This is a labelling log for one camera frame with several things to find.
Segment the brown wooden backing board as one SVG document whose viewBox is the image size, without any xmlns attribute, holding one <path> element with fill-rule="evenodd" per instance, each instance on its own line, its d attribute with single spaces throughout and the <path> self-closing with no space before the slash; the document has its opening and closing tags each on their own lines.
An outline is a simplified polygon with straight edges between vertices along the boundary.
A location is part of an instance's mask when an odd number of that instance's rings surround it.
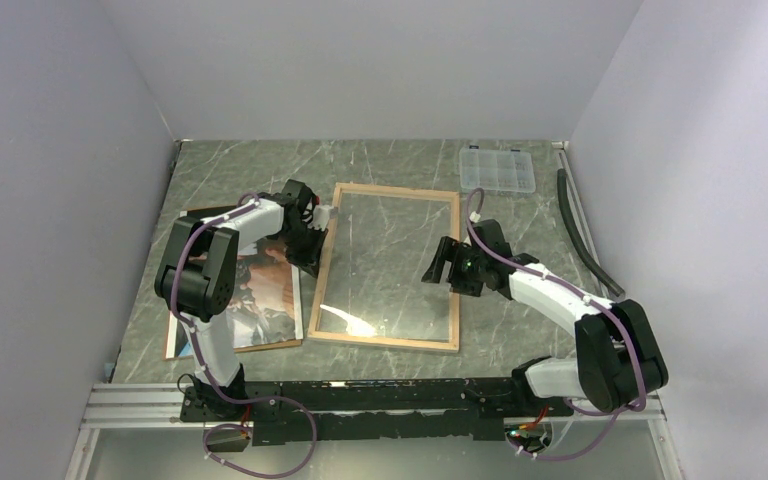
<svg viewBox="0 0 768 480">
<path fill-rule="evenodd" d="M 237 352 L 296 347 L 302 343 L 299 269 L 280 240 L 241 246 L 235 287 L 224 311 Z"/>
</svg>

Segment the glossy photo print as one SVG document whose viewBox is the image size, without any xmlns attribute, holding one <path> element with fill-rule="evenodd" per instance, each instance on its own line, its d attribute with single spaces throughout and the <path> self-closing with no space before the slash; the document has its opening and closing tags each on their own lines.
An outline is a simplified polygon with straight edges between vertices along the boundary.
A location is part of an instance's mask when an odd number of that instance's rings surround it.
<svg viewBox="0 0 768 480">
<path fill-rule="evenodd" d="M 183 264 L 179 313 L 210 326 L 225 320 L 237 352 L 300 345 L 299 271 L 285 250 L 280 238 L 247 243 L 237 232 L 204 230 Z"/>
</svg>

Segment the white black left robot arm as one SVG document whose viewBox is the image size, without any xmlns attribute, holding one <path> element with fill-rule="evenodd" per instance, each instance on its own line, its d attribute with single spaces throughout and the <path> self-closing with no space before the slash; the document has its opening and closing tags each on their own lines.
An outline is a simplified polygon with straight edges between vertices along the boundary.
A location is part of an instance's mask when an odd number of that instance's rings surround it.
<svg viewBox="0 0 768 480">
<path fill-rule="evenodd" d="M 289 180 L 278 193 L 248 192 L 212 217 L 186 215 L 170 231 L 155 280 L 155 294 L 183 327 L 195 361 L 195 387 L 223 420 L 238 417 L 249 399 L 224 312 L 235 285 L 238 250 L 262 239 L 284 242 L 287 261 L 319 273 L 328 223 L 336 207 L 305 183 Z"/>
</svg>

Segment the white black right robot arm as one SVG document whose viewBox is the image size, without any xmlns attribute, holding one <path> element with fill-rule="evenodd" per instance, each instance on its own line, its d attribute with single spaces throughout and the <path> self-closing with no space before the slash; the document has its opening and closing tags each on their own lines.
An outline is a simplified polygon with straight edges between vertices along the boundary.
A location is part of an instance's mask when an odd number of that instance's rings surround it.
<svg viewBox="0 0 768 480">
<path fill-rule="evenodd" d="M 447 282 L 451 292 L 472 297 L 486 289 L 497 292 L 537 310 L 575 342 L 572 358 L 545 357 L 521 366 L 522 380 L 509 391 L 515 410 L 532 415 L 549 398 L 563 398 L 611 414 L 640 406 L 668 384 L 666 362 L 640 303 L 591 294 L 535 257 L 514 255 L 493 219 L 468 220 L 467 233 L 465 241 L 440 239 L 423 282 Z"/>
</svg>

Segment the clear plastic compartment box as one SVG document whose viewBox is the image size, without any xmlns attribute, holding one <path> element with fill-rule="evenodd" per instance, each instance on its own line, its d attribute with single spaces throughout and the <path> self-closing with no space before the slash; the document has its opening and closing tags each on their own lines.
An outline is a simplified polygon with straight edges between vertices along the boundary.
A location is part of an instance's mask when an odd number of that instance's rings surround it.
<svg viewBox="0 0 768 480">
<path fill-rule="evenodd" d="M 536 191 L 533 160 L 520 149 L 491 150 L 470 145 L 458 154 L 460 188 L 486 193 L 530 195 Z"/>
</svg>

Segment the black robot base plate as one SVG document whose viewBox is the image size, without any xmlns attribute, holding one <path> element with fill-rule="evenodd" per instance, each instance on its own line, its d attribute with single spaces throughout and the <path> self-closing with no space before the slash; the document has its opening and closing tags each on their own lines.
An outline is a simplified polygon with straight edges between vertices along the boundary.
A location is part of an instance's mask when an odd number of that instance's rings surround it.
<svg viewBox="0 0 768 480">
<path fill-rule="evenodd" d="M 253 405 L 228 404 L 187 387 L 184 423 L 252 423 L 257 446 L 290 442 L 469 437 L 496 441 L 517 424 L 569 417 L 559 397 L 536 397 L 511 377 L 413 380 L 250 381 Z"/>
</svg>

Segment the aluminium extrusion rail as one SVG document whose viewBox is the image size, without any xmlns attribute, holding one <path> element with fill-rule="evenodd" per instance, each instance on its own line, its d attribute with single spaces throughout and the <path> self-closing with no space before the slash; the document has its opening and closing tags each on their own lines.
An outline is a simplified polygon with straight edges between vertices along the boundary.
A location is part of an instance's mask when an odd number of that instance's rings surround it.
<svg viewBox="0 0 768 480">
<path fill-rule="evenodd" d="M 173 383 L 95 384 L 84 409 L 81 427 L 101 428 L 201 428 L 217 425 L 207 420 L 181 419 L 184 394 Z M 666 421 L 662 402 L 650 396 L 646 409 L 624 413 L 621 421 Z"/>
</svg>

